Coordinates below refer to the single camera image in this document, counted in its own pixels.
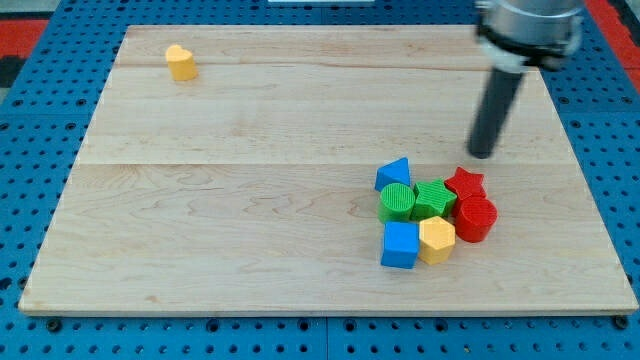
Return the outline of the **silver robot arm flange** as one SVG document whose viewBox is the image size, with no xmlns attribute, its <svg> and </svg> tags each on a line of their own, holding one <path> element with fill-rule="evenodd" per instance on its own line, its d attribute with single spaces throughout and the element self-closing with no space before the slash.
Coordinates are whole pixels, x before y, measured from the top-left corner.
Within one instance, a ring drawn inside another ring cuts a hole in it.
<svg viewBox="0 0 640 360">
<path fill-rule="evenodd" d="M 477 0 L 476 39 L 494 68 L 558 71 L 582 40 L 582 0 Z"/>
</svg>

